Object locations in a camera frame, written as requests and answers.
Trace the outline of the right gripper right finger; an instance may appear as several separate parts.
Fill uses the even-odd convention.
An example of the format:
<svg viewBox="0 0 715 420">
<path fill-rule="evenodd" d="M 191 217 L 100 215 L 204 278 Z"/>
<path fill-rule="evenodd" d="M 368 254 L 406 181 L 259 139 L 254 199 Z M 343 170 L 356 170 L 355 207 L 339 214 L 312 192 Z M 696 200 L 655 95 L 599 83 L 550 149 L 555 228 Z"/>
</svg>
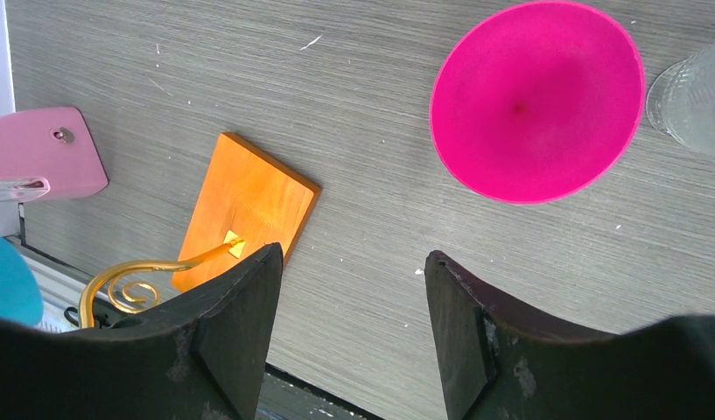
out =
<svg viewBox="0 0 715 420">
<path fill-rule="evenodd" d="M 424 276 L 451 419 L 715 419 L 715 315 L 619 335 L 539 310 L 439 250 Z"/>
</svg>

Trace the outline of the pink wine glass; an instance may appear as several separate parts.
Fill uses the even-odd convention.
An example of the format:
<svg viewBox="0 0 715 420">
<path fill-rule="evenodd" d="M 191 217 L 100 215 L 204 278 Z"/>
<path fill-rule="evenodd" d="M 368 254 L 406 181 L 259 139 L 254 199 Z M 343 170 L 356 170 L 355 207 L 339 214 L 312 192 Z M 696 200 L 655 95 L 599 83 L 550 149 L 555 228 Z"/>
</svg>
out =
<svg viewBox="0 0 715 420">
<path fill-rule="evenodd" d="M 450 51 L 429 130 L 446 170 L 470 190 L 543 204 L 613 167 L 639 128 L 645 93 L 636 43 L 612 17 L 582 3 L 523 3 Z"/>
</svg>

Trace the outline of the blue wine glass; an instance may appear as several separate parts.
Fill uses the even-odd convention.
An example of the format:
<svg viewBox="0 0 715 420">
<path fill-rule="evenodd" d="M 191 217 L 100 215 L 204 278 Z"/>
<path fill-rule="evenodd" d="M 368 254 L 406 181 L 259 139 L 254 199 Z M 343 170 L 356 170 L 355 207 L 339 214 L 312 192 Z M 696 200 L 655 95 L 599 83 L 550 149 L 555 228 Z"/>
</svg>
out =
<svg viewBox="0 0 715 420">
<path fill-rule="evenodd" d="M 0 319 L 34 327 L 43 314 L 35 276 L 21 254 L 0 236 Z"/>
</svg>

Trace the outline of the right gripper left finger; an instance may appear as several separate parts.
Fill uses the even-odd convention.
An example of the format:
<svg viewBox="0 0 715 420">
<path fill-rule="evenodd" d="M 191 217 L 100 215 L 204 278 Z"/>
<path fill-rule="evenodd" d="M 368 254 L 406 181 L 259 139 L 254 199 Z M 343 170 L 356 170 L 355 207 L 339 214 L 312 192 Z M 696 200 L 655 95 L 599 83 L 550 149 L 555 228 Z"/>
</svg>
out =
<svg viewBox="0 0 715 420">
<path fill-rule="evenodd" d="M 252 419 L 283 252 L 114 323 L 48 333 L 0 319 L 0 419 Z"/>
</svg>

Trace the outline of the clear wine glass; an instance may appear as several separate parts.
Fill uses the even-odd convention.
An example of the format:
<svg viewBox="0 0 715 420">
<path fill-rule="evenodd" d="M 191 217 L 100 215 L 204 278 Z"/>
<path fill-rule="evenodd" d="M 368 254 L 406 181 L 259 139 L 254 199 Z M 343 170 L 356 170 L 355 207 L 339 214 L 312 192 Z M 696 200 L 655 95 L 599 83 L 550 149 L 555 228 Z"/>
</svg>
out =
<svg viewBox="0 0 715 420">
<path fill-rule="evenodd" d="M 648 91 L 645 109 L 656 130 L 715 156 L 715 43 L 662 72 Z"/>
</svg>

